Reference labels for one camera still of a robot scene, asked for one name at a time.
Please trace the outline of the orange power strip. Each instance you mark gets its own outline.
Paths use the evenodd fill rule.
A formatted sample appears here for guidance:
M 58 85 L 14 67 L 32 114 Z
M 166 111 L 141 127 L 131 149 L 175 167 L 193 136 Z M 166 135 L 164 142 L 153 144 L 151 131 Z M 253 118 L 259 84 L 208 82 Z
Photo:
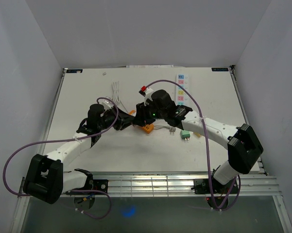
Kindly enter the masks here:
M 129 115 L 136 116 L 136 110 L 132 110 L 129 112 Z M 143 130 L 145 133 L 150 134 L 154 130 L 153 124 L 146 124 L 145 126 L 137 126 L 139 129 Z

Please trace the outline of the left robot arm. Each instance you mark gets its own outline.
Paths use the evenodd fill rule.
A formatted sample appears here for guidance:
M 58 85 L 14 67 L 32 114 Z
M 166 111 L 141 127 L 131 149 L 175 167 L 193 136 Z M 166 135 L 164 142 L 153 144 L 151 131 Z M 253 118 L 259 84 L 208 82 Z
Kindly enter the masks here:
M 49 204 L 55 203 L 61 194 L 69 191 L 90 193 L 94 189 L 92 173 L 81 168 L 67 170 L 68 165 L 92 148 L 101 138 L 102 131 L 109 127 L 123 130 L 131 126 L 133 120 L 133 115 L 115 106 L 106 110 L 101 104 L 91 105 L 72 141 L 31 159 L 23 185 L 24 193 Z

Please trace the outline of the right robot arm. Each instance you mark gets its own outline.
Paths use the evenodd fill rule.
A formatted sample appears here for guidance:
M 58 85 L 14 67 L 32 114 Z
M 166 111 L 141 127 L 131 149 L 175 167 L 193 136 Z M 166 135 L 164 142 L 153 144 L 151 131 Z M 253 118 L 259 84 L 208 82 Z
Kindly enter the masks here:
M 226 189 L 237 175 L 248 174 L 263 153 L 254 129 L 248 124 L 237 127 L 208 117 L 202 118 L 190 107 L 176 105 L 165 90 L 154 91 L 143 87 L 140 94 L 144 101 L 136 105 L 133 124 L 144 126 L 163 119 L 172 127 L 198 133 L 227 150 L 228 160 L 212 173 L 209 181 L 211 190 L 216 193 Z

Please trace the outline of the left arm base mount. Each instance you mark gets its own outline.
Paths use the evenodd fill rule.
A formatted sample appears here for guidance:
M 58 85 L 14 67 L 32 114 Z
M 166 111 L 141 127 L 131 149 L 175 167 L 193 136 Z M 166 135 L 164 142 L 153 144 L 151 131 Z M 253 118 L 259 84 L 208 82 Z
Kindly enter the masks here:
M 63 172 L 62 193 L 67 195 L 91 195 L 108 192 L 108 180 L 94 179 L 90 171 L 77 168 Z

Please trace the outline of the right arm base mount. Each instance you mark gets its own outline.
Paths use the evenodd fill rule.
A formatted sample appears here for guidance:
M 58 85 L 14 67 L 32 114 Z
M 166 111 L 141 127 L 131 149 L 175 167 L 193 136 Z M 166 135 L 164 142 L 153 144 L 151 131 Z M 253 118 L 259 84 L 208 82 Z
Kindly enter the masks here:
M 211 178 L 212 181 L 212 189 L 214 194 L 227 194 L 231 190 L 231 194 L 236 194 L 238 191 L 238 183 L 234 178 L 230 180 L 227 184 L 221 184 L 216 181 L 213 177 Z M 191 190 L 194 191 L 195 194 L 210 194 L 210 186 L 208 178 L 204 179 L 194 179 L 193 180 L 193 187 Z

